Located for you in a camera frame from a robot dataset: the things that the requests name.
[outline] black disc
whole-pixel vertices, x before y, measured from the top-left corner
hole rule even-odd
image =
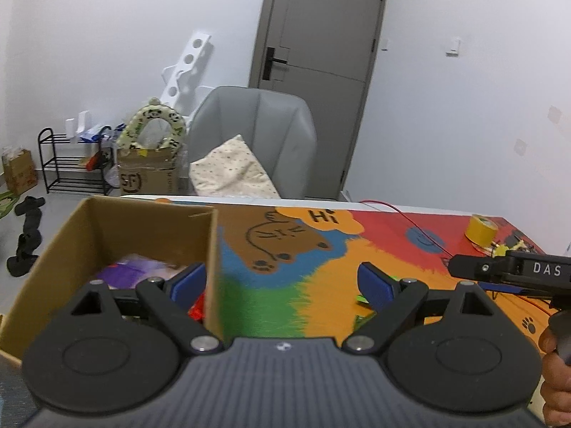
[[[390,373],[406,392],[430,406],[483,413],[524,403],[537,386],[540,359],[525,337],[496,333],[470,320],[415,327],[388,350]]]
[[[50,407],[80,414],[124,411],[160,392],[176,373],[178,350],[154,328],[97,315],[67,325],[42,333],[22,366],[30,391]]]

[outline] gray chair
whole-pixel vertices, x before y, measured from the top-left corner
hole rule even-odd
[[[282,198],[303,199],[317,137],[309,107],[297,96],[243,87],[215,88],[195,113],[189,162],[242,135]]]

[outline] wall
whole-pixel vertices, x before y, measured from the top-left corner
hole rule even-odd
[[[389,50],[345,183],[352,200],[503,215],[563,253],[570,15],[571,0],[387,0]],[[456,36],[460,56],[446,57]]]
[[[0,0],[0,134],[4,124],[9,140],[35,154],[43,127],[63,132],[64,119],[85,109],[94,121],[118,124],[161,94],[162,69],[193,31],[212,34],[201,83],[247,85],[261,7],[262,0]]]

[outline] rack shelf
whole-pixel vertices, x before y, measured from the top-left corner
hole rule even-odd
[[[103,138],[105,131],[111,131],[111,127],[106,125],[99,131],[99,140],[97,142],[97,151],[102,156],[102,143],[108,138]],[[113,153],[109,153],[109,161],[99,169],[89,172],[89,177],[85,178],[69,178],[62,177],[60,172],[86,172],[84,168],[79,166],[79,161],[85,156],[58,156],[56,145],[71,144],[71,140],[63,133],[54,133],[51,127],[44,128],[38,135],[38,150],[40,163],[42,166],[42,174],[46,192],[52,191],[72,192],[72,193],[91,193],[108,195],[113,187],[107,183],[104,177],[105,169],[113,166]],[[74,145],[91,145],[92,143],[73,143]],[[51,148],[52,157],[44,160],[44,147]],[[46,171],[55,171],[55,179],[48,181]]]

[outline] finger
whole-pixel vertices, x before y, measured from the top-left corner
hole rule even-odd
[[[571,423],[571,414],[568,412],[559,412],[547,404],[543,406],[543,417],[545,424],[549,426],[565,426]]]
[[[571,393],[557,391],[549,386],[549,384],[543,383],[541,385],[540,394],[545,400],[545,403],[552,409],[556,409],[559,412],[571,413]]]
[[[539,348],[546,354],[555,351],[557,347],[557,338],[553,332],[546,328],[541,336],[539,337]]]
[[[556,353],[543,357],[541,373],[553,389],[571,392],[571,367],[567,367]]]

